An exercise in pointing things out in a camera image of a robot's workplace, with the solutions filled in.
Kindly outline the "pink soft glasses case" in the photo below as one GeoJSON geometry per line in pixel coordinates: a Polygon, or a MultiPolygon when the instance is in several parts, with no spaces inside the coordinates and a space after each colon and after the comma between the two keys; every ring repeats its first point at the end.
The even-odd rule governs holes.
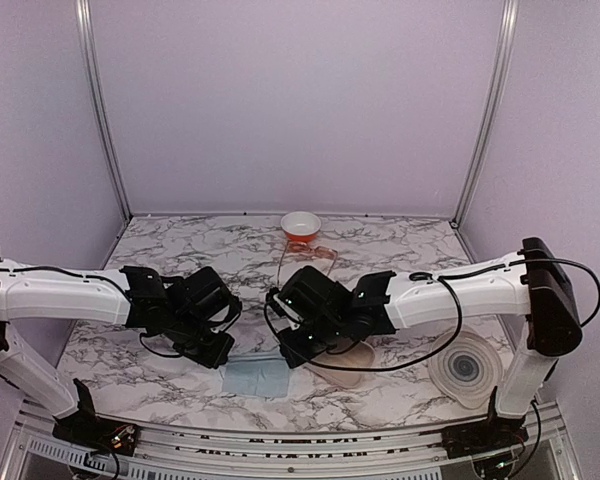
{"type": "Polygon", "coordinates": [[[313,359],[314,362],[324,365],[344,367],[346,371],[335,371],[305,364],[305,367],[321,377],[328,383],[344,389],[353,389],[360,386],[366,379],[364,372],[352,372],[352,368],[371,368],[375,362],[375,351],[366,342],[358,343],[354,348],[351,342],[342,341],[337,344],[333,354],[322,353],[313,359]]]}

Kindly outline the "pink transparent sunglasses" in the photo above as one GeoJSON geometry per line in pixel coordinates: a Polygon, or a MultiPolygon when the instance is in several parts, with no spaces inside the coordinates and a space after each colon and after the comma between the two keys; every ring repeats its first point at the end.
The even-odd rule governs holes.
{"type": "Polygon", "coordinates": [[[297,270],[305,266],[314,267],[329,277],[338,257],[339,253],[328,247],[312,247],[308,243],[288,241],[278,261],[275,285],[282,287],[297,270]]]}

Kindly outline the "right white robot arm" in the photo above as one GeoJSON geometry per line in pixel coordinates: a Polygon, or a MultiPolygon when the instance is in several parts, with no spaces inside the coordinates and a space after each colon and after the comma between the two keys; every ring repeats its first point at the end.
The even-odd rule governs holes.
{"type": "Polygon", "coordinates": [[[453,319],[461,327],[467,317],[524,317],[510,368],[489,392],[486,418],[441,432],[447,456],[455,459],[528,439],[523,424],[536,391],[557,360],[583,339],[567,264],[531,237],[499,259],[436,272],[371,273],[353,289],[308,265],[271,289],[265,308],[290,321],[274,335],[291,368],[315,365],[341,339],[357,343],[440,320],[453,319]]]}

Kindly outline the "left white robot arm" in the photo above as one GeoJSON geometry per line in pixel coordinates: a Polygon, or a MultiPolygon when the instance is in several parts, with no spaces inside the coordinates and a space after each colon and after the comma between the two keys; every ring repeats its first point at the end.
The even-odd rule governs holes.
{"type": "Polygon", "coordinates": [[[163,335],[185,357],[209,369],[228,360],[229,327],[242,311],[211,267],[188,277],[162,276],[147,267],[65,270],[32,266],[0,255],[0,377],[53,417],[54,437],[131,455],[138,426],[99,416],[89,388],[47,362],[17,332],[22,319],[86,320],[163,335]]]}

